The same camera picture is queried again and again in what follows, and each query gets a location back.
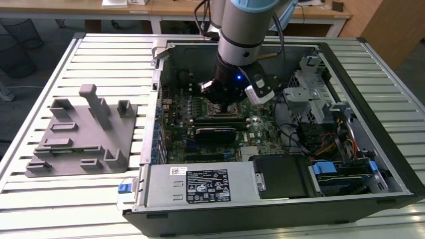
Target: wire mesh bin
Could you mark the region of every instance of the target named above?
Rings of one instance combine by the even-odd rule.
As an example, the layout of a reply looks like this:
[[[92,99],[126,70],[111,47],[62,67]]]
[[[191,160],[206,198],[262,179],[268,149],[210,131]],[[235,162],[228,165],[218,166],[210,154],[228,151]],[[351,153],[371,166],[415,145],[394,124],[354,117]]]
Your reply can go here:
[[[13,35],[0,35],[0,69],[13,78],[23,78],[37,70],[23,45]]]
[[[37,49],[43,45],[31,19],[0,18],[0,24],[7,32],[18,38],[26,49]]]

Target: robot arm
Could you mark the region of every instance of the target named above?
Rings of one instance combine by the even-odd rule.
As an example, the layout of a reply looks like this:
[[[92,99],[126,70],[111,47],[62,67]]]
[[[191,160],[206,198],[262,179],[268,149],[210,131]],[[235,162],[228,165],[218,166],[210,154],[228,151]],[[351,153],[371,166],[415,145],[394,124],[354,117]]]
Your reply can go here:
[[[298,0],[212,0],[212,26],[220,30],[218,64],[203,86],[208,99],[227,108],[247,96],[255,105],[275,97],[272,77],[258,63],[276,8],[287,26]]]

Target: motherboard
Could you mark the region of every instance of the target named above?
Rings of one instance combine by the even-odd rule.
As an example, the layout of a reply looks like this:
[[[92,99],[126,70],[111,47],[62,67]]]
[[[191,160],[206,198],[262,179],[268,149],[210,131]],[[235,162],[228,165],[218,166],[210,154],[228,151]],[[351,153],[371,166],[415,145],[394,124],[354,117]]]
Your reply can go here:
[[[250,99],[227,109],[188,88],[164,90],[168,164],[248,161],[252,155],[286,148],[274,120],[275,101],[254,106]]]

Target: slotted metal surface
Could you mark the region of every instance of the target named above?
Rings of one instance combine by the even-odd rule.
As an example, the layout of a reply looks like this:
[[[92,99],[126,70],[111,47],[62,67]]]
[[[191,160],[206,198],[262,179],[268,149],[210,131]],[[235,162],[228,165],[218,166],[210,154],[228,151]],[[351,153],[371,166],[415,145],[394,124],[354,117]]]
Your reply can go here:
[[[156,39],[202,39],[184,35],[88,34],[74,39],[47,88],[0,163],[0,238],[146,238],[116,207],[118,185],[138,176]],[[368,46],[355,39],[288,38],[327,42],[423,182],[425,182],[425,114],[416,98]],[[130,171],[120,174],[27,178],[26,165],[43,137],[57,98],[87,104],[81,85],[96,84],[108,103],[131,100],[139,106]],[[124,201],[130,208],[132,199]],[[425,202],[383,211],[352,224],[198,235],[183,238],[425,238]]]

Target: power supply label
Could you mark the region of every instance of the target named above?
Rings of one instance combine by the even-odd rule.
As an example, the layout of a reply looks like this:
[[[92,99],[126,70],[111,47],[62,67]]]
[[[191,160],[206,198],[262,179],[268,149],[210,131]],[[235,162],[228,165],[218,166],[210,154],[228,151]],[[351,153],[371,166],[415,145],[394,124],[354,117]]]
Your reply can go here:
[[[187,202],[218,203],[231,201],[227,169],[187,172]]]

